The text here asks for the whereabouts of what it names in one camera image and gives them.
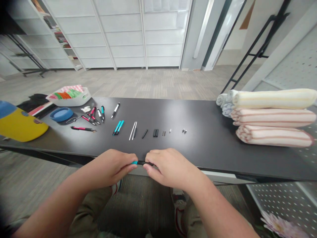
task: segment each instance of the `flower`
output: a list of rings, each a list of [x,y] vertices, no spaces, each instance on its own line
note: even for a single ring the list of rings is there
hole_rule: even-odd
[[[261,211],[265,223],[264,227],[275,232],[283,238],[308,238],[308,235],[298,226],[288,222],[280,217],[274,216],[272,213],[267,214]]]

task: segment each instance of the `striped towel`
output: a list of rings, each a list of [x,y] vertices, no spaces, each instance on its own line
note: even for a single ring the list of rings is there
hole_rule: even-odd
[[[243,125],[235,133],[248,144],[308,147],[314,143],[310,134],[295,128]]]
[[[316,120],[316,114],[305,109],[246,109],[236,108],[231,113],[235,126],[303,127]]]
[[[239,92],[232,102],[236,108],[304,109],[317,99],[313,89],[290,89],[264,92]]]
[[[226,98],[227,98],[227,94],[220,94],[217,97],[216,104],[220,106],[221,108],[223,108],[224,104],[226,103]]]
[[[230,114],[232,113],[233,107],[234,107],[233,103],[225,103],[224,107],[222,108],[222,114],[225,117],[231,118]]]
[[[234,90],[234,89],[231,89],[231,90],[228,92],[226,102],[232,102],[232,99],[234,98],[234,96],[235,96],[238,92],[239,92],[239,91],[236,91],[236,90]]]

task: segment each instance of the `yellow object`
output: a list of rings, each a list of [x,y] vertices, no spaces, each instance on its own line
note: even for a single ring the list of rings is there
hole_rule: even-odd
[[[48,128],[47,124],[18,107],[0,119],[0,135],[20,142],[34,140],[43,135]]]

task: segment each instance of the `metal stand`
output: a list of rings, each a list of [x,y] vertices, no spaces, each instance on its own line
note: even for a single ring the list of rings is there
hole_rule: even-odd
[[[244,76],[244,74],[248,71],[248,69],[251,67],[251,65],[253,64],[253,62],[259,57],[259,58],[268,58],[268,56],[264,56],[264,52],[268,47],[268,44],[270,43],[271,39],[273,38],[274,34],[277,32],[277,30],[279,29],[279,27],[282,25],[282,23],[285,21],[286,17],[290,14],[290,13],[285,13],[289,3],[291,0],[284,0],[278,14],[275,15],[271,15],[268,20],[266,21],[265,25],[263,26],[262,30],[260,31],[260,33],[258,34],[258,36],[256,37],[256,39],[254,40],[253,44],[251,45],[251,47],[249,48],[249,50],[247,51],[247,53],[245,54],[245,56],[243,57],[242,61],[240,62],[240,64],[238,65],[237,69],[235,70],[235,72],[233,73],[233,75],[231,76],[231,78],[229,79],[229,81],[227,82],[226,86],[224,87],[224,89],[221,91],[221,93],[223,93],[225,91],[225,89],[228,87],[230,82],[234,82],[235,84],[233,85],[233,87],[231,89],[234,89],[236,87],[236,85],[239,83],[239,81],[242,79],[242,77]],[[256,54],[251,54],[252,49],[254,48],[255,44],[258,42],[258,40],[260,39],[260,37],[262,36],[263,32],[266,30],[266,28],[268,27],[268,25],[270,24],[271,21],[274,21],[270,32],[268,33],[265,42],[263,43],[263,45],[260,47],[259,51]],[[233,77],[236,75],[236,73],[238,72],[238,70],[240,69],[240,67],[242,66],[243,62],[246,60],[246,58],[248,56],[253,56],[253,59],[251,60],[251,62],[248,64],[248,66],[245,68],[245,70],[243,71],[243,73],[241,74],[241,76],[235,80],[233,79]]]
[[[12,40],[23,52],[23,54],[21,56],[23,57],[29,57],[33,63],[36,64],[36,66],[39,67],[39,69],[36,69],[36,70],[32,70],[32,71],[29,71],[29,72],[23,72],[23,76],[26,77],[27,74],[32,74],[32,73],[38,73],[40,72],[39,76],[41,76],[42,78],[44,78],[43,74],[48,72],[48,71],[51,71],[53,70],[54,72],[57,72],[56,70],[54,69],[47,69],[47,68],[44,68],[38,61],[37,59],[14,37],[14,35],[12,34],[6,34],[6,36]]]

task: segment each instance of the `white basket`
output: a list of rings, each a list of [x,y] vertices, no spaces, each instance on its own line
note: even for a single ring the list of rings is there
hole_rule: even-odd
[[[82,106],[86,102],[88,102],[89,99],[91,99],[91,94],[88,91],[88,88],[83,87],[83,92],[78,95],[77,97],[73,99],[51,99],[48,96],[46,97],[47,100],[54,103],[56,106],[61,107],[69,107],[69,106]]]

